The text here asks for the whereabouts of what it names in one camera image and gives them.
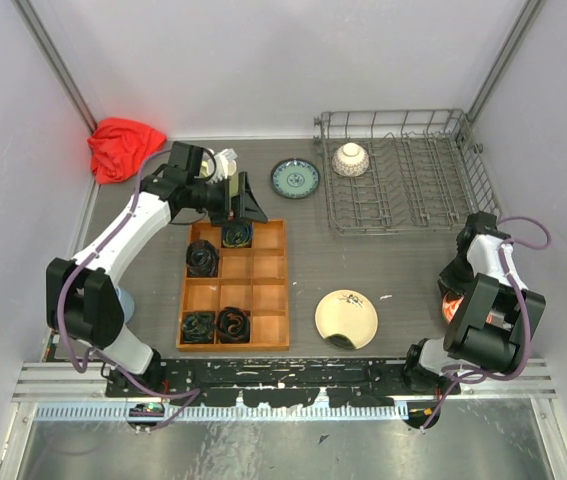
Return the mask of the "red orange patterned bowl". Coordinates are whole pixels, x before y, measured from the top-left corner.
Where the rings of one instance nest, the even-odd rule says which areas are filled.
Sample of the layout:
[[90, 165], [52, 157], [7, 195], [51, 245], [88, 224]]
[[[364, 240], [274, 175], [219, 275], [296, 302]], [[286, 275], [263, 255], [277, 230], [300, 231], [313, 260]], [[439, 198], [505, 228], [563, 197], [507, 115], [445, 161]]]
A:
[[446, 321], [447, 324], [451, 323], [451, 321], [452, 321], [454, 315], [456, 314], [458, 308], [460, 307], [463, 299], [464, 299], [463, 296], [457, 296], [456, 294], [453, 294], [452, 292], [448, 292], [442, 298], [441, 312], [442, 312], [442, 317]]

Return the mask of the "yellow green ceramic mug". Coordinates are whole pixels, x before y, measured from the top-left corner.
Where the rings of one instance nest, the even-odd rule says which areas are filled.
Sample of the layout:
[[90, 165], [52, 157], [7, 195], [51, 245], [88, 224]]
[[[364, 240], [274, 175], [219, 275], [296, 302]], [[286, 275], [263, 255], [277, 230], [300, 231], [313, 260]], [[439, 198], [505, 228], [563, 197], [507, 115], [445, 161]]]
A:
[[208, 154], [203, 155], [203, 160], [200, 168], [200, 176], [206, 178], [212, 176], [208, 184], [218, 183], [220, 180], [229, 180], [230, 197], [238, 194], [239, 180], [238, 180], [238, 167], [234, 159], [228, 160], [222, 155], [216, 155], [216, 166], [213, 165], [211, 157]]

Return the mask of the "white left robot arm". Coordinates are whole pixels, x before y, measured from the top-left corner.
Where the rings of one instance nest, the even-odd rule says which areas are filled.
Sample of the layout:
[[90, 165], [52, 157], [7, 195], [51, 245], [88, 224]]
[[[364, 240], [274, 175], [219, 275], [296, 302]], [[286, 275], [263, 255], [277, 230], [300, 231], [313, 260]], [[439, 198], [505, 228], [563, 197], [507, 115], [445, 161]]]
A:
[[156, 170], [138, 172], [129, 202], [91, 244], [46, 269], [46, 321], [75, 370], [85, 372], [97, 356], [141, 396], [158, 395], [165, 373], [159, 352], [124, 320], [117, 287], [131, 262], [184, 209], [207, 214], [215, 226], [268, 220], [233, 149], [175, 141], [164, 153]]

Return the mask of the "white purple patterned bowl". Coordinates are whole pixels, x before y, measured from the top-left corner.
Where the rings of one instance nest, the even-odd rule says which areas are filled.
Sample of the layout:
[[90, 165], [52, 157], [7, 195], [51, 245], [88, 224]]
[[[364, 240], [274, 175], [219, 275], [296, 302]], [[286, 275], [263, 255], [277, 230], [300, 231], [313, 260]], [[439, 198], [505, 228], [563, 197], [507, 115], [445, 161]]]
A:
[[332, 168], [343, 177], [359, 177], [369, 168], [370, 160], [367, 151], [354, 142], [340, 146], [332, 158]]

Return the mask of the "blue green patterned plate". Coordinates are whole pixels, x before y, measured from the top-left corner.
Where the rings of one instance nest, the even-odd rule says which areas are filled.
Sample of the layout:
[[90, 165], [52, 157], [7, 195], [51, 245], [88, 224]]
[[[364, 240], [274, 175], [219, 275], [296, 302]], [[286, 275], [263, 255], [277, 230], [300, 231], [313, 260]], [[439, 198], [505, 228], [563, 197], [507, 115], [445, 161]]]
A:
[[310, 161], [290, 158], [278, 162], [270, 174], [275, 193], [287, 199], [303, 199], [315, 193], [320, 184], [320, 173]]

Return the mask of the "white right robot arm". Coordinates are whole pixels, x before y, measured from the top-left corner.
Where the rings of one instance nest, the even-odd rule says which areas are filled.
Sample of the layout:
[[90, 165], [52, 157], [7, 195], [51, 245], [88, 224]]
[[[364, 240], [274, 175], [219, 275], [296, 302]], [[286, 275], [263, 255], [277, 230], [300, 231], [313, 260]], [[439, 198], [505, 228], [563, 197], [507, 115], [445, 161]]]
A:
[[443, 337], [410, 346], [401, 379], [412, 393], [443, 391], [452, 375], [512, 378], [531, 353], [531, 339], [546, 307], [530, 290], [512, 258], [515, 239], [498, 229], [493, 214], [467, 217], [456, 237], [456, 256], [440, 272], [444, 303], [458, 302]]

